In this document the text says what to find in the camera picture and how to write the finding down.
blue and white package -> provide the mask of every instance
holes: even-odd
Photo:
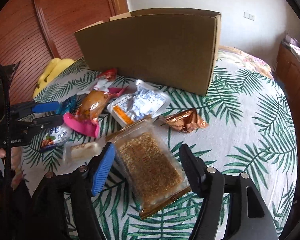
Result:
[[[65,114],[67,112],[72,112],[75,109],[76,95],[68,98],[62,102],[59,108],[56,110],[56,114]],[[40,152],[46,152],[63,145],[70,139],[72,129],[68,127],[65,123],[58,127],[53,127],[48,133],[44,135],[41,143]]]
[[[167,106],[171,98],[159,89],[137,79],[136,92],[120,96],[107,107],[109,113],[125,127],[150,115],[154,121]]]

gold foil wrapper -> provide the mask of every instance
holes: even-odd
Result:
[[[172,127],[174,130],[191,133],[199,128],[206,128],[208,123],[197,114],[195,108],[185,110],[178,114],[160,116],[161,121]]]

white wall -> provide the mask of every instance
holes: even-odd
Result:
[[[185,7],[221,12],[221,45],[236,47],[273,65],[288,32],[300,40],[300,20],[285,0],[128,0],[130,11]],[[255,21],[243,17],[255,16]]]

metal screw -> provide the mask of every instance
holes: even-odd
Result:
[[[45,175],[46,178],[52,178],[53,177],[53,172],[52,171],[48,171]]]
[[[88,169],[88,167],[86,165],[82,165],[79,167],[80,172],[85,172],[87,169]]]
[[[208,167],[207,168],[207,172],[209,172],[209,173],[215,173],[216,169],[214,167]]]
[[[243,177],[244,179],[248,179],[249,178],[249,174],[248,173],[241,173],[241,177]]]

snack package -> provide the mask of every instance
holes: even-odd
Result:
[[[116,69],[107,70],[98,75],[92,85],[79,92],[78,94],[88,95],[82,100],[74,116],[70,113],[64,115],[65,123],[79,133],[97,137],[99,115],[111,98],[121,96],[125,91],[125,88],[108,88],[116,77]]]
[[[187,177],[167,145],[144,119],[117,132],[116,159],[140,203],[141,219],[174,202],[191,189]]]
[[[174,130],[191,133],[198,128],[208,127],[208,123],[197,114],[195,108],[182,111],[168,116],[160,115],[159,119],[172,127]]]
[[[72,162],[80,160],[89,161],[93,156],[100,155],[105,145],[105,140],[100,139],[98,141],[71,146],[69,159]]]
[[[74,95],[62,102],[56,110],[56,114],[64,115],[73,111],[75,108],[76,97],[77,96]],[[71,133],[72,129],[65,123],[58,127],[51,128],[43,137],[40,152],[46,152],[64,144],[69,140]]]
[[[137,91],[123,95],[108,105],[109,113],[125,127],[150,115],[154,121],[171,103],[171,98],[164,92],[136,80]]]
[[[92,84],[89,84],[83,90],[79,91],[77,95],[88,94],[92,90],[101,90],[108,92],[108,87],[115,81],[117,78],[117,69],[112,68],[107,71],[102,72],[98,76]]]

